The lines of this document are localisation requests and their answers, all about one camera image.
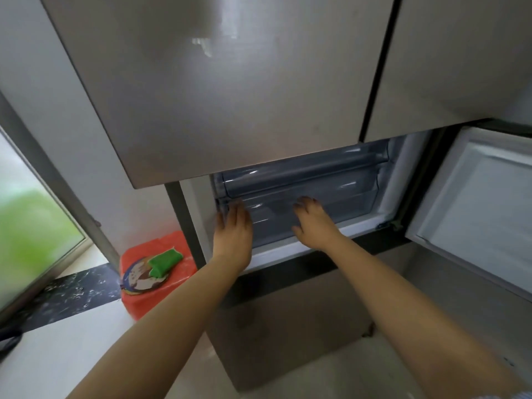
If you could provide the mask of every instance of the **red plastic container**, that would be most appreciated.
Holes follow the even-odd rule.
[[[176,231],[162,238],[129,248],[120,258],[120,276],[123,277],[124,273],[135,262],[144,257],[158,255],[171,248],[176,248],[176,250],[181,252],[183,259],[171,270],[168,279],[163,284],[155,290],[137,295],[130,295],[122,290],[122,302],[136,321],[195,274],[197,271],[196,263],[190,254],[190,249],[182,231]]]

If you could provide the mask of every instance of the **person's right arm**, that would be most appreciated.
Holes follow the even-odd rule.
[[[428,397],[506,398],[526,389],[426,295],[343,236],[319,202],[301,198],[294,211],[299,241],[335,262]]]

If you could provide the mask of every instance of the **open freezer door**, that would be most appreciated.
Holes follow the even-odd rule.
[[[462,130],[406,236],[532,297],[532,139]]]

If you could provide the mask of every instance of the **green sponge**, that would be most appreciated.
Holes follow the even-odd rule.
[[[174,248],[153,256],[148,260],[148,264],[152,268],[150,270],[150,277],[155,277],[157,279],[163,278],[182,259],[183,255],[180,252],[177,252]]]

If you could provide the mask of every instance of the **person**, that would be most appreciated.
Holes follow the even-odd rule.
[[[293,227],[296,237],[336,263],[428,397],[532,397],[426,295],[343,236],[318,201],[300,198],[294,211],[301,224]],[[243,205],[231,207],[225,223],[219,214],[208,264],[131,327],[68,398],[164,398],[209,316],[248,266],[252,239]],[[135,366],[124,371],[123,364]]]

